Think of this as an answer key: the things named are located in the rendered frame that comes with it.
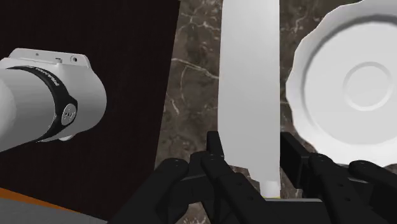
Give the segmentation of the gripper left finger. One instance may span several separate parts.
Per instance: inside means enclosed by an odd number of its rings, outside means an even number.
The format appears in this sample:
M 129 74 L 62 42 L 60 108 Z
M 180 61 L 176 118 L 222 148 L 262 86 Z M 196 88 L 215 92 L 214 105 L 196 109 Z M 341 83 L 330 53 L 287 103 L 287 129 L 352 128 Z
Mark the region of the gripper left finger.
M 197 202 L 214 224 L 239 224 L 217 182 L 219 176 L 231 173 L 219 133 L 209 131 L 204 151 L 192 153 L 189 162 L 164 160 L 108 224 L 177 224 L 189 205 Z

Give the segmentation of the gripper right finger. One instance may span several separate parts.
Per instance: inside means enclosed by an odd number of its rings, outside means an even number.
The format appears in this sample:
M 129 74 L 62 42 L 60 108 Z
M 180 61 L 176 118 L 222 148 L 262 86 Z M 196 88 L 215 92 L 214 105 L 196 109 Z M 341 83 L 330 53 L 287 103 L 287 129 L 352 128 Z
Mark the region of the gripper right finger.
M 366 160 L 344 167 L 280 136 L 282 170 L 304 197 L 322 201 L 333 224 L 397 224 L 397 174 Z

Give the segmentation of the white scalloped plate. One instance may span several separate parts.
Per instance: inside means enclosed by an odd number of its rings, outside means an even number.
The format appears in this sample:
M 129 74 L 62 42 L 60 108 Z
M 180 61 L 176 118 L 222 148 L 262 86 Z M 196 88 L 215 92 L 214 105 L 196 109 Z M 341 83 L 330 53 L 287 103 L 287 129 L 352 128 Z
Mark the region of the white scalloped plate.
M 286 82 L 298 135 L 339 164 L 397 164 L 397 0 L 330 11 L 298 45 Z

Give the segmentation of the dark robot stand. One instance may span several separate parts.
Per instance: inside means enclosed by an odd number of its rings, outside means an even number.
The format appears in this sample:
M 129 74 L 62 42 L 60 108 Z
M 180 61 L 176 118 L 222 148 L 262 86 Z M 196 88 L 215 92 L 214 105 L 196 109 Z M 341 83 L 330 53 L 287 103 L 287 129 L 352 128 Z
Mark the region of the dark robot stand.
M 0 153 L 0 187 L 110 220 L 152 173 L 179 0 L 0 0 L 0 57 L 17 47 L 86 55 L 102 120 L 68 141 Z

